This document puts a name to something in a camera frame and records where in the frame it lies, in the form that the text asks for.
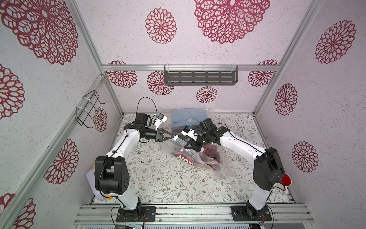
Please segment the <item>red black plaid shirt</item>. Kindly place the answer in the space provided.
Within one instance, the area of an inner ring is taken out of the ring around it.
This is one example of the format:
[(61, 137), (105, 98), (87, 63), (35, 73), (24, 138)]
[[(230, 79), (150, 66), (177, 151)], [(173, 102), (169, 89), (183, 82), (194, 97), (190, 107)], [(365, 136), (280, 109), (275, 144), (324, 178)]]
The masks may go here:
[(203, 152), (185, 149), (184, 147), (173, 148), (172, 153), (180, 160), (192, 166), (202, 166), (203, 164), (215, 169), (217, 164), (221, 164), (220, 154), (217, 147), (207, 145), (203, 147)]

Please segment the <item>clear plastic vacuum bag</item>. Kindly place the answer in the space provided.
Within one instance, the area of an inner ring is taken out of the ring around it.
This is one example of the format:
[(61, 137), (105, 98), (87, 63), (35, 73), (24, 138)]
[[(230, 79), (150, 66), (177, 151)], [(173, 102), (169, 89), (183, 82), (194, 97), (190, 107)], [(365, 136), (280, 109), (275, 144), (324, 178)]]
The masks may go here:
[(224, 167), (215, 138), (208, 136), (203, 108), (185, 108), (172, 111), (171, 130), (174, 138), (162, 144), (162, 150), (186, 164), (203, 168), (219, 181), (231, 181), (233, 172)]

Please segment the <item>light blue shirt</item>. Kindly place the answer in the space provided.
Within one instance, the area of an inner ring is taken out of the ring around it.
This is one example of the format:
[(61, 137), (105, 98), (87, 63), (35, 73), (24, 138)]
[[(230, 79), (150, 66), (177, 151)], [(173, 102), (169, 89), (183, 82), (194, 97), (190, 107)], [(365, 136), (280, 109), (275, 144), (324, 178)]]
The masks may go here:
[(175, 109), (172, 111), (172, 131), (180, 133), (185, 126), (198, 127), (199, 123), (207, 119), (203, 108)]

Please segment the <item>dark grey shirt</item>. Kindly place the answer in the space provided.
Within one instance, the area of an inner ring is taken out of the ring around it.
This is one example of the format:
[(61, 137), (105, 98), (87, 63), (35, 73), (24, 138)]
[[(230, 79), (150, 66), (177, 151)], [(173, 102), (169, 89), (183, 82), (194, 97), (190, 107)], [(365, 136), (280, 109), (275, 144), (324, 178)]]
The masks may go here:
[(180, 140), (182, 140), (182, 141), (184, 141), (185, 143), (187, 143), (188, 141), (190, 141), (190, 140), (193, 140), (193, 139), (191, 139), (191, 138), (189, 138), (189, 137), (187, 137), (187, 136), (183, 136), (181, 133), (180, 134), (176, 134), (175, 135), (175, 138), (173, 139), (173, 141), (177, 141), (178, 139), (180, 139)]

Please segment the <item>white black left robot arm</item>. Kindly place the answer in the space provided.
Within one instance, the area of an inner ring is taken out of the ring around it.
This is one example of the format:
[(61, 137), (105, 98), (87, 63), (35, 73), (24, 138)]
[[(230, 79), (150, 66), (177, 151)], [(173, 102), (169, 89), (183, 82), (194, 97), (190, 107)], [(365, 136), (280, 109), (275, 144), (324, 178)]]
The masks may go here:
[(174, 138), (170, 132), (160, 128), (167, 116), (159, 114), (152, 121), (145, 113), (136, 113), (135, 120), (128, 123), (116, 145), (94, 163), (95, 189), (104, 198), (115, 198), (122, 210), (133, 211), (141, 205), (139, 198), (129, 188), (130, 175), (126, 159), (141, 139), (164, 142)]

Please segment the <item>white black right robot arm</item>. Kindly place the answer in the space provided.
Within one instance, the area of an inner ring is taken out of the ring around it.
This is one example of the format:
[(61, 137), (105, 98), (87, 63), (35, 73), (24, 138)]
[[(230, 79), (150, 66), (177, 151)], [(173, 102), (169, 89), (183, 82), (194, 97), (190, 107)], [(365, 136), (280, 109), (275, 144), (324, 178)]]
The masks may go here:
[(185, 126), (182, 129), (181, 134), (190, 138), (185, 148), (200, 152), (204, 145), (215, 143), (246, 158), (254, 166), (255, 182), (253, 193), (246, 206), (247, 209), (254, 211), (263, 210), (275, 184), (279, 184), (286, 174), (278, 151), (249, 143), (234, 134), (226, 125), (218, 127), (210, 118), (200, 122), (199, 129), (200, 132), (196, 132), (192, 126)]

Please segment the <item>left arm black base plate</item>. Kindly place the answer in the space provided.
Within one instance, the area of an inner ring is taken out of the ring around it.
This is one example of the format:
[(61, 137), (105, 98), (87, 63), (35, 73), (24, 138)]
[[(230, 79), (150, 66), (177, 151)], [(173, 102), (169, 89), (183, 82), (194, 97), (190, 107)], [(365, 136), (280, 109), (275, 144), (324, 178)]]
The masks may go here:
[(155, 222), (156, 207), (142, 206), (137, 207), (135, 210), (123, 210), (118, 209), (116, 222)]

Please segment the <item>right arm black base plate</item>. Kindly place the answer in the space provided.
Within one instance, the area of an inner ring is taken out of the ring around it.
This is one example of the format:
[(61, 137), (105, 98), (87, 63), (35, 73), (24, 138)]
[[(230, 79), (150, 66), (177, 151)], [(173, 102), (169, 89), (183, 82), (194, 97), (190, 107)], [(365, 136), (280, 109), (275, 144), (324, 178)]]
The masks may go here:
[(269, 207), (265, 206), (261, 210), (253, 207), (234, 205), (230, 207), (232, 218), (234, 221), (271, 221), (272, 214)]

